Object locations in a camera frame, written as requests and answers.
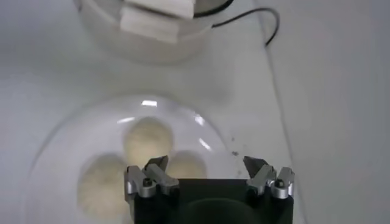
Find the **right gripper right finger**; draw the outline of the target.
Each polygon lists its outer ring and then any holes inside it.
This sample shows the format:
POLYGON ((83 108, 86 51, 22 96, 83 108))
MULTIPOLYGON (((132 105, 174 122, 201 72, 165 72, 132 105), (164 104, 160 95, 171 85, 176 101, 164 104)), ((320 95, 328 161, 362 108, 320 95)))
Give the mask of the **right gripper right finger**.
POLYGON ((277 173, 264 159, 245 156, 243 162, 250 176, 246 184, 257 197, 264 195, 266 189, 276 199, 293 197, 295 173, 290 167, 282 167, 277 173))

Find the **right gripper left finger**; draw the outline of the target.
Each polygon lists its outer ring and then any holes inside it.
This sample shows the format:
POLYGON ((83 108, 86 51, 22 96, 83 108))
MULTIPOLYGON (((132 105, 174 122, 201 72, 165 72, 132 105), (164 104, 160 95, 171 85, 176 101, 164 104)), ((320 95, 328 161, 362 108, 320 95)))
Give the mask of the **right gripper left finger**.
POLYGON ((152 198, 158 193, 169 197, 179 194, 179 180, 166 174, 168 156, 150 159, 143 169, 128 166, 124 172, 124 198, 130 203, 136 196, 152 198))

